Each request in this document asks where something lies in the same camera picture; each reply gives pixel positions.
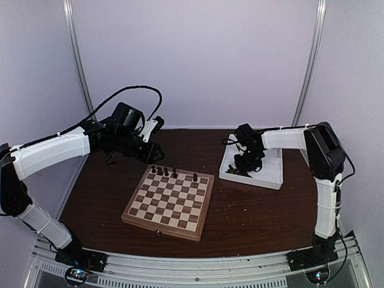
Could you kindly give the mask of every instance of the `white box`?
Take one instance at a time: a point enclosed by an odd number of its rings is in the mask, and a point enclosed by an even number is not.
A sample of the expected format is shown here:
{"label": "white box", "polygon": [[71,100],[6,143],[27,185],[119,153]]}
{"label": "white box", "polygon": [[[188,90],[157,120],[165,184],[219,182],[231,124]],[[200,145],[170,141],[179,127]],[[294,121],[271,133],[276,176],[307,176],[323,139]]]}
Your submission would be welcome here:
{"label": "white box", "polygon": [[[229,139],[236,141],[233,134],[229,135]],[[265,157],[262,159],[263,167],[259,172],[248,172],[252,178],[240,175],[226,173],[228,166],[235,166],[235,154],[239,154],[236,145],[227,145],[224,157],[221,162],[218,177],[229,181],[239,182],[243,184],[260,186],[270,189],[279,190],[283,183],[283,153],[281,149],[265,150]]]}

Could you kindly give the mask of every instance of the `robotic arm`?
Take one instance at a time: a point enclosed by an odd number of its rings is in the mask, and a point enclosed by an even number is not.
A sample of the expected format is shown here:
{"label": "robotic arm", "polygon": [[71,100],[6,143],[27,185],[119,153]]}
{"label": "robotic arm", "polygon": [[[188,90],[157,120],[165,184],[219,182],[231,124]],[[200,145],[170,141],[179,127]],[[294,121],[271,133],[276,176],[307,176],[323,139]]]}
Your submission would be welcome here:
{"label": "robotic arm", "polygon": [[266,149],[300,149],[308,153],[308,162],[317,185],[317,223],[310,250],[288,255],[291,270],[305,269],[337,260],[338,219],[341,207],[342,172],[345,151],[327,122],[298,128],[253,130],[248,124],[235,131],[236,143],[247,149],[235,155],[239,170],[258,171]]}
{"label": "robotic arm", "polygon": [[114,152],[152,164],[165,157],[160,146],[149,140],[164,124],[160,117],[135,130],[143,113],[119,103],[111,117],[100,122],[88,120],[72,131],[31,146],[0,146],[0,207],[6,214],[21,219],[58,250],[56,260],[102,271],[103,253],[83,250],[79,239],[63,224],[54,220],[27,194],[22,182],[46,167],[70,158],[99,151]]}

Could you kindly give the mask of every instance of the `chessboard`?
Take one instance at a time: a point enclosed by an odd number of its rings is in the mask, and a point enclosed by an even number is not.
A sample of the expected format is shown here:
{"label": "chessboard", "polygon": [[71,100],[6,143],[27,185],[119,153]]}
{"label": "chessboard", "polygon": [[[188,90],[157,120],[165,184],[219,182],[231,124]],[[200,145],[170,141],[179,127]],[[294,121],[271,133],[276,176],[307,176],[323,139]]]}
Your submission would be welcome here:
{"label": "chessboard", "polygon": [[160,234],[200,241],[215,176],[148,166],[121,219]]}

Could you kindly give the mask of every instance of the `vertical metal pole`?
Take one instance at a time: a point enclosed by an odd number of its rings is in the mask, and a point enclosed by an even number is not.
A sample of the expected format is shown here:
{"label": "vertical metal pole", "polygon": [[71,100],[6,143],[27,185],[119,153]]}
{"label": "vertical metal pole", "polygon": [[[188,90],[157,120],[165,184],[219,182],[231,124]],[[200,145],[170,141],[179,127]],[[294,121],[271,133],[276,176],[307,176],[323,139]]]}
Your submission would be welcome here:
{"label": "vertical metal pole", "polygon": [[307,70],[305,71],[304,81],[301,87],[299,102],[296,108],[295,116],[293,117],[292,126],[297,126],[300,121],[305,101],[310,89],[314,67],[316,64],[317,55],[319,54],[320,43],[323,36],[326,10],[325,8],[326,0],[319,0],[317,3],[317,14],[313,28],[312,45],[308,58]]}
{"label": "vertical metal pole", "polygon": [[83,93],[86,109],[88,113],[91,113],[94,111],[94,107],[92,105],[92,100],[89,95],[89,90],[88,90],[88,86],[85,79],[84,67],[83,67],[82,59],[80,57],[79,42],[77,40],[76,27],[74,24],[74,17],[73,17],[73,11],[72,11],[72,1],[63,0],[63,4],[64,4],[65,20],[67,21],[68,31],[70,33],[72,51],[73,51],[73,56],[76,64],[77,77],[79,78],[80,88]]}

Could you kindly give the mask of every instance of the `wooden table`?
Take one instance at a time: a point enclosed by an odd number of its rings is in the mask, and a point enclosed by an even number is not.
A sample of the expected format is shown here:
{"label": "wooden table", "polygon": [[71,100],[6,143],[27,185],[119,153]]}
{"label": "wooden table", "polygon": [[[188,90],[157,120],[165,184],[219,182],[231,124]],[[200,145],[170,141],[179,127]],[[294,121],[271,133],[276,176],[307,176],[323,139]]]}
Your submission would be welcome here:
{"label": "wooden table", "polygon": [[161,130],[152,137],[166,153],[159,164],[215,175],[200,242],[158,237],[123,223],[121,215],[147,165],[130,159],[107,166],[102,152],[88,158],[61,221],[86,248],[140,256],[245,256],[311,245],[316,185],[299,151],[283,152],[284,184],[278,191],[221,180],[221,140],[231,132]]}

